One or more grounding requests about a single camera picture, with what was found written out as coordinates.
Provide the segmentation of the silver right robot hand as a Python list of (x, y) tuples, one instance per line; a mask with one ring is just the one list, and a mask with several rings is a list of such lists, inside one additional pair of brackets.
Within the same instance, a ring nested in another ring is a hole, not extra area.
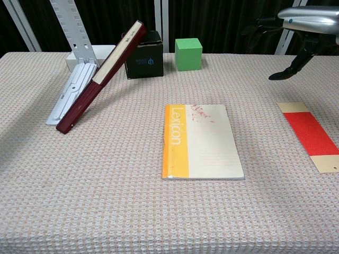
[(313, 56), (319, 54), (322, 48), (338, 45), (338, 7), (312, 5), (288, 7), (274, 17), (257, 18), (242, 30), (241, 35), (251, 36), (249, 47), (253, 48), (262, 35), (282, 29), (299, 35), (304, 48), (288, 68), (272, 74), (269, 80), (285, 80), (294, 76)]

